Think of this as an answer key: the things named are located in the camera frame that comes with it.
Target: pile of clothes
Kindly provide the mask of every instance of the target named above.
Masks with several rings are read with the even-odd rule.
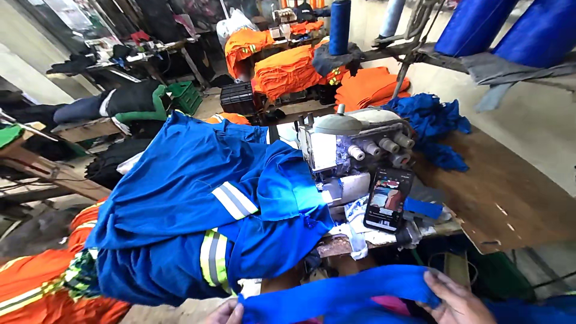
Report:
[[[336,90],[336,104],[345,104],[346,112],[386,104],[392,100],[398,83],[396,77],[384,66],[358,70],[356,76],[347,72],[342,78],[342,86]],[[408,87],[410,81],[404,78],[398,97],[410,97],[406,92]]]
[[[322,76],[312,66],[311,45],[286,50],[256,63],[252,89],[274,101],[285,93],[302,91],[318,84]]]
[[[178,306],[296,265],[333,222],[302,152],[267,138],[173,112],[100,207],[75,259],[97,277],[84,293]]]
[[[471,132],[468,118],[460,116],[458,100],[440,103],[437,96],[420,93],[408,98],[394,98],[383,108],[408,118],[418,136],[414,149],[424,153],[434,165],[461,172],[468,170],[460,154],[447,145],[437,143],[453,130],[465,134]]]
[[[249,58],[252,54],[273,43],[274,39],[270,35],[270,31],[259,32],[242,28],[232,33],[224,47],[228,73],[235,79],[240,78],[240,75],[245,73],[245,71],[239,68],[239,61]]]

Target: phone screen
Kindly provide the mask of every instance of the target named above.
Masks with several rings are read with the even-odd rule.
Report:
[[[370,193],[364,225],[395,232],[402,221],[404,200],[410,193],[414,174],[402,169],[379,169]]]

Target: blue fabric scrap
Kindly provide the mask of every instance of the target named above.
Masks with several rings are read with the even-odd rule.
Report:
[[[440,103],[437,96],[420,93],[408,98],[394,98],[382,108],[410,119],[410,125],[418,135],[414,149],[424,153],[428,161],[444,169],[468,170],[460,154],[447,145],[436,143],[453,130],[465,134],[471,132],[468,118],[460,116],[458,100]]]

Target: orange garment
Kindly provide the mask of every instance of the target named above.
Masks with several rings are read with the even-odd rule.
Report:
[[[383,66],[358,70],[355,77],[347,72],[342,78],[342,86],[336,90],[336,104],[345,104],[347,112],[370,105],[385,104],[392,99],[397,84],[396,77],[397,75],[390,74]],[[400,91],[408,89],[409,86],[410,81],[405,78]]]
[[[273,43],[274,39],[270,35],[270,31],[257,32],[243,28],[232,33],[224,47],[226,65],[228,66],[230,75],[238,79],[241,71],[239,71],[236,64]]]
[[[230,123],[238,125],[251,125],[246,117],[231,112],[221,112],[220,114],[215,114],[214,116],[206,119],[206,122],[209,124],[218,124],[221,123],[224,119],[227,119]]]
[[[254,91],[271,101],[285,93],[302,91],[322,78],[312,66],[314,48],[304,45],[274,54],[254,67]]]
[[[315,22],[299,22],[298,24],[290,26],[290,32],[293,34],[305,34],[309,31],[318,31],[323,25],[324,22],[322,20]]]
[[[68,250],[47,250],[0,268],[1,323],[116,323],[130,309],[130,304],[112,298],[75,302],[62,287],[64,271],[95,225],[98,206],[84,209],[73,220]]]

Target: hand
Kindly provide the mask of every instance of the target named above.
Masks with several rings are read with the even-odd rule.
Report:
[[[419,303],[438,324],[496,324],[490,311],[472,292],[441,272],[424,273],[424,281],[442,299],[435,310]]]
[[[238,299],[228,299],[204,320],[204,324],[240,324],[244,306]]]

